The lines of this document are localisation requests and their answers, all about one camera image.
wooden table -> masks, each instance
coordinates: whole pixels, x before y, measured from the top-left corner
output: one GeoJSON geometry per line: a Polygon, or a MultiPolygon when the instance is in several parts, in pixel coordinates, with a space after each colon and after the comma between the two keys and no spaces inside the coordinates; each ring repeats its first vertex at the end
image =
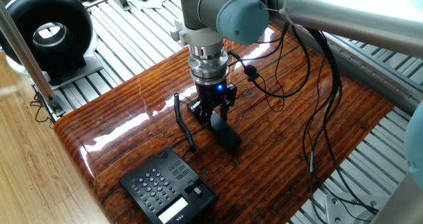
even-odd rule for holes
{"type": "MultiPolygon", "coordinates": [[[[270,26],[265,40],[277,38],[279,31],[270,26]]],[[[227,42],[225,46],[243,57],[257,57],[276,45],[245,47],[227,42]]],[[[316,106],[317,75],[323,59],[310,49],[309,53],[310,79],[300,93],[285,100],[284,111],[280,113],[271,111],[263,93],[247,81],[239,64],[231,68],[228,81],[238,86],[238,94],[235,107],[229,112],[228,124],[243,140],[235,155],[226,153],[213,134],[183,107],[182,117],[198,148],[184,160],[220,197],[199,223],[285,223],[309,198],[310,174],[301,151],[301,140],[304,125],[316,106]]],[[[173,93],[195,97],[188,54],[187,48],[178,52],[64,116],[55,125],[56,134],[87,184],[117,223],[147,222],[119,186],[119,179],[165,147],[172,147],[179,155],[188,148],[173,111],[173,93]]],[[[275,53],[249,62],[259,69],[267,89],[274,93],[281,93],[274,79],[278,56],[279,53],[275,53]]],[[[299,86],[305,74],[305,56],[295,39],[287,35],[278,71],[285,92],[299,86]]],[[[342,82],[342,105],[328,129],[338,162],[345,159],[393,107],[348,76],[343,75],[342,82]]],[[[322,70],[319,86],[322,98],[326,98],[331,87],[327,65],[322,70]]],[[[269,98],[269,102],[274,109],[283,106],[277,98],[269,98]]],[[[315,122],[312,135],[320,124],[315,122]]],[[[334,168],[323,140],[318,144],[315,158],[318,175],[326,179],[334,168]]]]}

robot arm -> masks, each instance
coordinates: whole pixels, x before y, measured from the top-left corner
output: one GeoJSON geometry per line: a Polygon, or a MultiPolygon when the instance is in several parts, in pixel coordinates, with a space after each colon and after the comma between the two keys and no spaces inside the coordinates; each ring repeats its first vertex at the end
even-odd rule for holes
{"type": "MultiPolygon", "coordinates": [[[[266,8],[279,10],[286,0],[181,1],[187,28],[249,45],[266,29],[266,8]]],[[[286,12],[302,26],[423,57],[423,0],[288,0],[286,12]]]]}

black cable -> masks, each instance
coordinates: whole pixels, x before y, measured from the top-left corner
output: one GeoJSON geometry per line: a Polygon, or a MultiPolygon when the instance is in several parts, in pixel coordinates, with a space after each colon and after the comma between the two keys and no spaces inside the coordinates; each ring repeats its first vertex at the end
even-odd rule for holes
{"type": "MultiPolygon", "coordinates": [[[[317,75],[317,82],[316,82],[317,101],[316,101],[316,107],[315,107],[314,113],[317,112],[317,108],[319,107],[319,103],[320,103],[320,88],[319,88],[319,85],[320,85],[320,76],[321,76],[321,73],[322,73],[323,66],[325,65],[325,61],[326,61],[326,57],[323,58],[322,64],[321,64],[320,69],[319,69],[319,74],[317,75]]],[[[311,117],[311,121],[310,121],[310,124],[309,124],[308,127],[311,127],[311,125],[313,124],[313,119],[314,118],[311,117]]],[[[310,144],[313,144],[312,139],[311,139],[310,129],[309,128],[307,129],[307,127],[306,127],[305,130],[307,130],[307,133],[308,133],[308,136],[309,136],[309,140],[310,140],[310,144]]]]}
{"type": "MultiPolygon", "coordinates": [[[[261,76],[261,75],[259,75],[259,76],[263,80],[264,89],[266,89],[266,81],[264,80],[263,76],[261,76]]],[[[284,98],[282,99],[282,108],[280,110],[275,110],[274,108],[272,108],[272,105],[270,105],[269,98],[268,98],[267,94],[264,94],[264,97],[266,98],[267,105],[269,105],[269,108],[273,112],[281,112],[282,110],[284,110],[284,108],[285,108],[285,99],[284,98]]]]}
{"type": "Polygon", "coordinates": [[[44,99],[42,98],[42,95],[40,94],[40,92],[38,92],[35,87],[33,87],[33,88],[34,88],[34,91],[35,91],[34,100],[30,102],[29,106],[33,106],[33,107],[38,108],[37,113],[35,114],[35,118],[34,118],[35,122],[42,123],[42,122],[49,121],[50,122],[49,127],[53,129],[52,125],[54,125],[55,121],[53,120],[52,113],[47,109],[47,105],[44,102],[44,99]],[[43,108],[46,109],[48,116],[46,116],[46,118],[43,119],[43,120],[39,120],[38,117],[40,115],[41,109],[43,109],[43,108]]]}
{"type": "MultiPolygon", "coordinates": [[[[263,58],[266,58],[266,57],[269,57],[270,55],[273,55],[275,52],[277,52],[278,50],[279,50],[279,47],[282,45],[282,42],[284,41],[283,40],[283,37],[285,36],[285,34],[286,34],[286,32],[288,31],[288,27],[289,27],[289,23],[288,22],[286,22],[285,24],[284,24],[284,27],[282,28],[282,36],[280,37],[280,39],[279,39],[279,44],[276,46],[276,48],[274,49],[274,50],[272,50],[271,52],[269,52],[268,54],[266,54],[266,55],[263,55],[263,56],[259,56],[259,57],[256,57],[256,58],[251,58],[251,59],[237,59],[238,61],[240,61],[240,60],[243,60],[243,61],[252,61],[252,60],[258,60],[258,59],[263,59],[263,58]]],[[[228,65],[228,67],[231,67],[232,65],[235,65],[238,61],[234,61],[234,62],[232,62],[232,63],[230,63],[229,65],[228,65]]]]}
{"type": "Polygon", "coordinates": [[[336,66],[336,62],[334,60],[334,56],[333,56],[333,54],[332,54],[332,52],[331,52],[331,50],[330,50],[327,42],[322,37],[322,35],[321,35],[321,33],[319,31],[313,30],[313,29],[309,29],[309,28],[307,30],[309,31],[309,33],[312,35],[312,37],[314,37],[314,39],[317,41],[317,43],[322,48],[324,54],[326,55],[326,57],[328,59],[329,65],[330,65],[330,67],[332,69],[332,91],[331,91],[331,96],[330,96],[330,100],[329,100],[329,103],[328,103],[328,107],[327,107],[327,109],[325,111],[325,116],[323,118],[323,126],[322,126],[322,129],[320,129],[319,133],[317,134],[317,137],[316,137],[316,140],[315,140],[315,144],[313,145],[313,148],[312,148],[311,161],[310,161],[311,167],[312,167],[311,170],[313,170],[314,149],[316,147],[317,140],[318,140],[319,136],[321,135],[321,133],[323,131],[323,133],[325,135],[325,140],[326,140],[326,143],[327,143],[327,146],[328,146],[330,157],[332,159],[333,165],[334,165],[334,167],[335,167],[338,175],[341,178],[342,183],[345,185],[345,187],[347,188],[347,190],[349,191],[349,193],[358,201],[359,204],[361,204],[363,207],[365,207],[370,213],[372,213],[372,214],[375,215],[375,214],[377,214],[377,212],[375,211],[375,209],[374,208],[370,208],[368,205],[364,204],[363,201],[361,201],[357,197],[357,195],[355,195],[355,193],[351,190],[351,188],[349,187],[349,185],[346,183],[346,181],[345,181],[345,179],[344,179],[344,177],[343,177],[343,175],[342,175],[342,173],[341,173],[341,171],[339,169],[339,166],[338,166],[338,164],[336,162],[336,159],[334,157],[334,154],[333,154],[333,151],[332,151],[332,147],[330,145],[330,139],[329,139],[328,132],[327,132],[327,124],[328,124],[328,121],[332,118],[332,116],[336,112],[337,108],[339,107],[339,104],[340,104],[340,101],[341,101],[341,98],[342,98],[342,83],[340,81],[340,75],[339,75],[338,68],[336,66]],[[336,95],[337,94],[338,94],[338,100],[336,101],[335,107],[333,108],[333,110],[330,111],[331,108],[332,108],[332,105],[334,104],[334,101],[336,99],[336,95]]]}
{"type": "Polygon", "coordinates": [[[273,40],[270,40],[270,41],[268,41],[268,42],[255,42],[255,43],[257,43],[257,44],[267,44],[267,43],[274,43],[274,42],[277,42],[277,41],[279,41],[281,38],[278,38],[278,39],[273,39],[273,40]]]}
{"type": "Polygon", "coordinates": [[[180,115],[180,108],[179,108],[179,94],[175,93],[174,95],[174,113],[176,116],[176,122],[178,123],[181,130],[185,133],[186,140],[188,141],[188,144],[190,146],[189,150],[191,152],[196,152],[196,145],[194,143],[194,139],[192,139],[192,134],[190,130],[186,127],[184,121],[182,121],[181,115],[180,115]]]}
{"type": "Polygon", "coordinates": [[[307,83],[307,81],[309,80],[309,76],[310,76],[310,70],[311,70],[311,64],[310,64],[310,57],[309,57],[309,53],[307,51],[307,48],[305,47],[303,41],[301,40],[301,38],[298,36],[298,33],[296,32],[295,28],[293,27],[293,34],[294,36],[297,38],[297,41],[299,42],[299,45],[301,46],[301,48],[303,49],[303,52],[305,54],[305,58],[307,60],[307,73],[305,75],[304,81],[302,82],[302,84],[293,92],[289,93],[289,94],[283,94],[283,95],[279,95],[279,94],[274,94],[274,93],[270,93],[268,91],[266,91],[266,89],[263,89],[256,81],[252,81],[254,83],[254,85],[260,89],[260,91],[264,92],[265,94],[267,94],[268,96],[273,96],[276,98],[288,98],[291,97],[295,94],[297,94],[307,83]]]}
{"type": "Polygon", "coordinates": [[[353,216],[353,215],[350,213],[350,210],[348,210],[348,208],[346,208],[346,205],[344,204],[344,202],[343,202],[343,201],[341,201],[341,204],[345,207],[345,210],[346,210],[346,212],[348,213],[348,215],[349,215],[350,217],[352,217],[352,218],[354,218],[354,219],[357,219],[358,221],[363,221],[363,222],[370,222],[370,221],[371,221],[371,220],[365,220],[365,219],[361,219],[361,218],[358,218],[358,217],[353,216]]]}
{"type": "Polygon", "coordinates": [[[315,201],[315,197],[314,197],[314,190],[313,190],[313,172],[310,171],[310,193],[311,193],[311,204],[313,206],[313,210],[315,211],[316,217],[317,219],[319,219],[319,221],[323,224],[328,224],[326,221],[323,221],[322,217],[320,216],[320,214],[317,212],[316,209],[316,201],[315,201]]]}

glossy wooden surface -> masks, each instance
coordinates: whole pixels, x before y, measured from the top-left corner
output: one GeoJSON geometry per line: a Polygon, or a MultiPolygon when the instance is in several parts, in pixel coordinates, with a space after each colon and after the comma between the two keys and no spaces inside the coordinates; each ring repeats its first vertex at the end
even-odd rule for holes
{"type": "Polygon", "coordinates": [[[3,53],[0,71],[0,223],[109,223],[49,124],[34,121],[28,78],[3,53]]]}
{"type": "MultiPolygon", "coordinates": [[[[269,28],[265,40],[277,38],[269,28]]],[[[261,56],[276,45],[248,47],[227,43],[243,58],[261,56]]],[[[312,70],[301,93],[286,99],[283,112],[272,112],[264,95],[246,80],[242,67],[231,68],[228,81],[238,86],[228,124],[243,144],[236,155],[226,153],[215,137],[184,108],[182,117],[194,135],[198,151],[185,161],[216,191],[220,200],[199,223],[285,223],[309,197],[309,169],[301,152],[301,138],[317,100],[317,74],[322,56],[309,50],[312,70]]],[[[274,79],[279,53],[251,61],[266,79],[267,89],[281,93],[274,79]]],[[[165,147],[182,155],[188,147],[175,122],[173,93],[194,98],[195,86],[182,50],[155,67],[80,109],[61,118],[55,131],[83,173],[98,200],[117,223],[145,223],[142,212],[118,184],[119,179],[165,147]]],[[[285,92],[304,80],[305,56],[291,37],[285,40],[278,76],[285,92]]],[[[392,105],[369,88],[342,76],[344,97],[329,124],[338,161],[345,159],[392,105]]],[[[328,66],[322,71],[321,96],[330,91],[328,66]]],[[[269,98],[279,109],[279,99],[269,98]]],[[[312,134],[319,128],[313,126],[312,134]]],[[[325,179],[333,172],[322,140],[316,150],[317,170],[325,179]]]]}

